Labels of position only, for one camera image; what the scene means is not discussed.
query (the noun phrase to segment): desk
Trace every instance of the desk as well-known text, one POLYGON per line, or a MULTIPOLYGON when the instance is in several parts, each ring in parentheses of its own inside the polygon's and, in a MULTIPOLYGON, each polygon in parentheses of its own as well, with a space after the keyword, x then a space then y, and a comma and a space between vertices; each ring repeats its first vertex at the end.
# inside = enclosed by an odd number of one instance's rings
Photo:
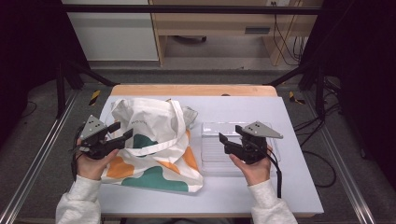
MULTIPOLYGON (((200 167, 199 124, 203 121, 270 121, 284 135, 277 142, 282 157, 283 199, 297 217, 323 213, 286 107, 273 87, 120 85, 107 99, 100 120, 112 120, 108 118, 112 102, 133 97, 172 98, 198 111, 197 126, 191 129, 191 147, 200 167)), ((275 187, 276 176, 272 181, 275 187)), ((245 178, 235 176, 204 176, 204 186, 196 193, 102 185, 99 200, 105 202, 101 203, 104 217, 250 217, 253 205, 245 178)))
MULTIPOLYGON (((194 6, 270 6, 269 0, 149 0, 150 5, 194 6)), ((322 0, 289 0, 280 7, 320 7, 322 0)), ((272 65, 278 65, 282 53, 288 54, 285 41, 291 36, 309 36, 316 15, 233 15, 194 13, 152 13, 154 36, 160 64, 163 64, 166 41, 169 35, 255 35, 262 36, 272 65)))

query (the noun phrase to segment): clear plastic container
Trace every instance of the clear plastic container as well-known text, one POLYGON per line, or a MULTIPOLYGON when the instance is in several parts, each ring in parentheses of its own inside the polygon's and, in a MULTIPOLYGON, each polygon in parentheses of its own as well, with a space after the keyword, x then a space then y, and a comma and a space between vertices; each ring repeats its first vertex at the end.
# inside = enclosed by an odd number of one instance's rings
MULTIPOLYGON (((235 131, 235 125, 245 127, 252 122, 204 122, 202 125, 202 172, 203 175, 242 176, 242 172, 224 153, 224 145, 219 140, 219 133, 229 141, 241 145, 241 135, 235 131)), ((278 161, 281 160, 274 138, 266 138, 267 144, 273 148, 278 161)))

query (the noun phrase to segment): white sleeve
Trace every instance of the white sleeve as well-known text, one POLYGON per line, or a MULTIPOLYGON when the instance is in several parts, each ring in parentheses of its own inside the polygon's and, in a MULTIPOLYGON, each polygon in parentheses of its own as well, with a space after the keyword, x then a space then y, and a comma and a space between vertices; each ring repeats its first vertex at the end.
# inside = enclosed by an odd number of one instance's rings
POLYGON ((297 223, 285 201, 276 197, 270 180, 248 188, 256 201, 251 208, 255 224, 297 223))
POLYGON ((97 196, 100 181, 77 176, 56 207, 56 223, 100 223, 100 204, 97 196))

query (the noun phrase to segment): tote bag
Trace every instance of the tote bag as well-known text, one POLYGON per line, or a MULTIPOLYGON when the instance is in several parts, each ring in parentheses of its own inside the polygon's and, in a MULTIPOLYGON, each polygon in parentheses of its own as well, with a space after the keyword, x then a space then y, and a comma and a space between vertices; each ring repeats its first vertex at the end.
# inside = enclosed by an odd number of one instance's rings
POLYGON ((112 115, 120 121, 114 137, 130 129, 134 135, 103 172, 103 183, 187 192, 202 187, 187 128, 196 111, 174 100, 134 98, 117 100, 112 115))

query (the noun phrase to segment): black cable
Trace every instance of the black cable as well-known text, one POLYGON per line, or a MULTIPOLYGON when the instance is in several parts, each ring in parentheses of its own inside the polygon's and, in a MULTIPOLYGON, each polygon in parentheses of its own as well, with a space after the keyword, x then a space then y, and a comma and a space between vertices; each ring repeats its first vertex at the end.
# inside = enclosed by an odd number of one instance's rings
POLYGON ((319 119, 319 117, 316 117, 316 118, 314 118, 314 119, 311 119, 311 120, 309 120, 309 121, 303 122, 303 123, 301 123, 301 124, 297 124, 296 126, 293 127, 293 129, 294 129, 295 132, 298 132, 298 131, 300 131, 300 130, 306 128, 306 127, 308 127, 309 125, 313 124, 313 123, 314 123, 316 120, 318 120, 318 119, 319 119))
POLYGON ((286 61, 285 56, 284 56, 283 53, 282 53, 282 50, 280 50, 279 45, 276 43, 276 38, 275 38, 275 32, 276 32, 276 28, 277 28, 276 14, 274 15, 274 17, 275 17, 275 24, 274 24, 275 30, 273 31, 273 39, 274 39, 274 43, 275 43, 275 45, 276 45, 277 50, 279 50, 280 56, 282 56, 282 59, 283 59, 283 61, 285 62, 285 64, 287 64, 287 65, 298 65, 298 64, 288 63, 288 62, 286 61))
POLYGON ((332 113, 334 113, 335 111, 340 110, 340 109, 341 109, 340 104, 335 104, 332 106, 331 110, 326 111, 326 116, 330 116, 332 113))
POLYGON ((320 124, 315 128, 314 131, 312 131, 311 134, 308 135, 308 137, 305 138, 305 140, 300 144, 300 147, 302 147, 324 124, 324 120, 320 121, 320 124))
POLYGON ((77 157, 76 157, 76 153, 79 150, 80 145, 77 145, 77 140, 79 138, 79 136, 81 135, 82 130, 85 127, 85 123, 82 123, 82 125, 80 125, 76 131, 75 137, 73 139, 73 148, 71 149, 71 154, 72 154, 72 161, 70 163, 71 165, 71 169, 72 169, 72 176, 73 179, 76 181, 77 178, 77 169, 78 169, 78 164, 77 161, 78 159, 82 156, 83 153, 80 153, 77 157))
POLYGON ((311 133, 297 133, 296 136, 302 136, 302 135, 307 135, 307 134, 311 134, 311 133))
POLYGON ((297 59, 297 62, 300 64, 301 59, 302 59, 302 57, 303 57, 304 42, 305 42, 305 40, 304 40, 304 37, 302 36, 302 37, 301 37, 301 40, 300 40, 299 53, 296 53, 296 52, 295 52, 295 49, 296 49, 296 43, 297 43, 297 39, 298 39, 298 38, 299 38, 298 36, 295 36, 295 37, 294 37, 293 55, 294 55, 294 58, 297 59))
MULTIPOLYGON (((251 145, 253 145, 255 148, 259 148, 256 144, 250 143, 251 145)), ((279 165, 277 163, 277 158, 276 155, 273 153, 272 150, 270 154, 274 155, 276 161, 270 156, 268 155, 267 152, 264 152, 262 150, 258 150, 260 151, 260 153, 262 153, 266 158, 268 158, 268 160, 271 161, 271 163, 275 166, 276 168, 276 177, 277 177, 277 183, 276 183, 276 193, 277 193, 277 198, 281 198, 282 197, 282 172, 280 171, 279 165)))
MULTIPOLYGON (((290 23, 290 25, 289 25, 288 33, 289 33, 290 29, 291 29, 291 24, 292 24, 292 22, 294 21, 295 16, 296 16, 296 15, 293 15, 293 17, 291 18, 291 23, 290 23)), ((274 24, 273 39, 274 39, 274 43, 275 43, 275 45, 276 45, 276 48, 279 50, 279 53, 280 53, 280 55, 282 56, 283 61, 285 61, 285 64, 287 64, 287 65, 299 65, 299 64, 300 64, 300 60, 296 60, 296 59, 293 57, 293 55, 291 55, 290 50, 289 50, 289 48, 288 48, 288 44, 287 44, 287 42, 286 42, 286 39, 285 39, 285 38, 283 37, 283 35, 280 33, 280 29, 279 29, 279 27, 277 26, 276 14, 274 14, 274 19, 275 19, 275 24, 274 24), (294 61, 296 61, 297 64, 288 63, 288 62, 286 61, 286 58, 285 58, 285 56, 283 55, 282 51, 280 50, 279 45, 276 43, 276 37, 275 37, 275 32, 276 32, 276 31, 279 32, 279 35, 280 35, 280 37, 281 37, 281 39, 282 39, 282 41, 283 41, 283 44, 284 44, 286 50, 287 50, 288 53, 289 53, 289 56, 290 56, 294 61)))
POLYGON ((323 96, 323 98, 326 99, 326 98, 327 98, 328 96, 330 96, 330 95, 335 95, 335 96, 337 96, 337 93, 335 93, 335 92, 333 92, 333 91, 328 92, 328 93, 326 93, 326 95, 323 96))
POLYGON ((27 103, 28 103, 28 104, 33 104, 33 106, 34 106, 35 108, 33 108, 33 110, 30 111, 29 113, 27 113, 27 114, 25 114, 25 115, 22 115, 21 118, 25 118, 25 117, 27 117, 27 116, 33 114, 33 113, 35 112, 35 110, 37 109, 37 104, 36 104, 35 102, 28 101, 27 103))
POLYGON ((319 184, 315 184, 314 183, 315 186, 318 187, 318 188, 329 188, 329 187, 333 186, 335 181, 336 181, 336 179, 337 179, 337 173, 335 172, 334 167, 326 159, 324 159, 323 157, 319 156, 319 154, 317 154, 317 153, 314 153, 314 152, 311 152, 311 151, 306 151, 306 150, 303 150, 303 153, 310 154, 310 155, 313 155, 313 156, 316 156, 316 157, 320 158, 325 163, 327 163, 329 165, 329 167, 332 169, 332 182, 330 182, 330 184, 327 184, 327 185, 319 185, 319 184))

